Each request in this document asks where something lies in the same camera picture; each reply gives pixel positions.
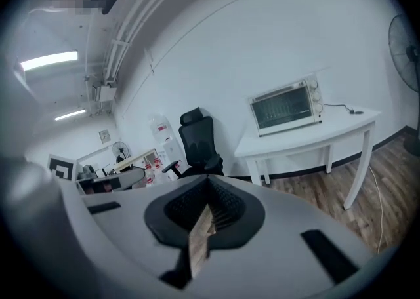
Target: cable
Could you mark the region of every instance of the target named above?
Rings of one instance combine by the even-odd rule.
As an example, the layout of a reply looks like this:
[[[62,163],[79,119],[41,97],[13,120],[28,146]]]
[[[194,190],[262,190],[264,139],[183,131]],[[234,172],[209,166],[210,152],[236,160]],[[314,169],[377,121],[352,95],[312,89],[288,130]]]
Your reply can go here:
[[[326,104],[324,103],[325,106],[330,106],[330,107],[345,107],[348,111],[349,114],[351,115],[361,115],[363,114],[362,111],[354,111],[353,108],[348,108],[345,104]]]
[[[383,206],[382,206],[382,198],[381,198],[381,191],[379,190],[378,181],[376,181],[375,173],[373,173],[372,168],[368,165],[369,170],[372,172],[373,178],[375,179],[376,188],[378,190],[379,195],[379,203],[381,204],[381,237],[379,238],[378,250],[377,254],[379,254],[379,248],[381,247],[382,243],[382,234],[383,234]]]

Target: black office chair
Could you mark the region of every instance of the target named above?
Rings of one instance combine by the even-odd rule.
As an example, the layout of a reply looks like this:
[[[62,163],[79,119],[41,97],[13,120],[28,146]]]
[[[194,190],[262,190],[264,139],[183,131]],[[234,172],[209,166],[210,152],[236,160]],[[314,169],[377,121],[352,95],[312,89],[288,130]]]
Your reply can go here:
[[[200,107],[185,113],[180,117],[179,134],[184,144],[186,161],[191,166],[180,173],[174,161],[163,169],[163,173],[172,170],[179,178],[197,174],[223,174],[223,159],[216,152],[213,137],[213,119],[204,117]]]

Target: fluorescent light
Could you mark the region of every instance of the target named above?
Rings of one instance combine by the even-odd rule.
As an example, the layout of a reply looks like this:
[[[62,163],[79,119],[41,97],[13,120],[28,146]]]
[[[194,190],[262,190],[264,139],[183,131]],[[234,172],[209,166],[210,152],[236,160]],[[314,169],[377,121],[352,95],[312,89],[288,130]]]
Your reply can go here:
[[[71,116],[74,116],[74,115],[79,115],[79,114],[85,113],[85,112],[86,112],[86,110],[83,109],[83,110],[75,111],[73,113],[68,113],[67,115],[63,115],[63,116],[60,116],[60,117],[57,117],[57,118],[54,118],[54,119],[56,121],[59,121],[59,120],[61,120],[63,118],[71,117]]]
[[[42,56],[40,58],[31,59],[28,61],[21,62],[20,64],[24,68],[24,71],[31,70],[36,67],[56,64],[57,62],[65,62],[77,60],[77,51],[58,53],[52,55]]]

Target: white desk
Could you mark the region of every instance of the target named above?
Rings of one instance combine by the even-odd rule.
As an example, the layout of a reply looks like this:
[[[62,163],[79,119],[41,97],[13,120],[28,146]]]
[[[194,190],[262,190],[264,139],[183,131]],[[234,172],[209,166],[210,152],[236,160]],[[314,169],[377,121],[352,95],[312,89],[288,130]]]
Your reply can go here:
[[[380,114],[379,111],[366,108],[355,106],[353,108],[356,111],[362,110],[364,113],[361,115],[350,115],[344,107],[325,106],[322,123],[263,137],[259,137],[256,126],[250,124],[236,148],[235,157],[246,159],[252,183],[262,185],[257,162],[260,162],[261,168],[264,171],[265,182],[269,184],[270,178],[266,164],[267,159],[327,147],[327,168],[325,171],[330,173],[333,163],[334,143],[354,136],[355,134],[363,133],[362,157],[353,185],[344,202],[344,208],[349,209],[359,192],[366,175],[366,170],[368,169],[373,147],[375,121]]]
[[[116,172],[121,172],[121,170],[125,169],[126,167],[134,164],[136,161],[139,161],[143,158],[145,158],[148,155],[155,154],[155,157],[158,158],[158,155],[156,154],[155,149],[151,149],[147,152],[142,153],[141,155],[137,155],[136,157],[128,157],[124,159],[123,161],[120,161],[118,164],[114,165],[114,170]]]

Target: chair armrest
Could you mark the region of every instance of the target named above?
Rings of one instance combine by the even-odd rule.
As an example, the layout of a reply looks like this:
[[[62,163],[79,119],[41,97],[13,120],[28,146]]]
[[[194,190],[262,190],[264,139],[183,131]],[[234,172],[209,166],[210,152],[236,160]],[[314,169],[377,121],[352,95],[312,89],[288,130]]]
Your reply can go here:
[[[207,162],[207,164],[205,164],[204,166],[204,170],[213,170],[215,169],[218,165],[220,165],[220,159],[221,159],[221,155],[219,154],[215,154],[213,155],[210,160]]]
[[[175,167],[176,165],[178,164],[178,161],[176,160],[176,161],[174,161],[174,162],[172,162],[172,163],[170,163],[168,166],[166,166],[163,170],[162,170],[162,172],[163,173],[166,173],[167,171],[169,171],[169,170],[172,170],[175,174],[176,174],[176,176],[179,178],[180,176],[181,176],[181,173],[178,171],[178,169]]]

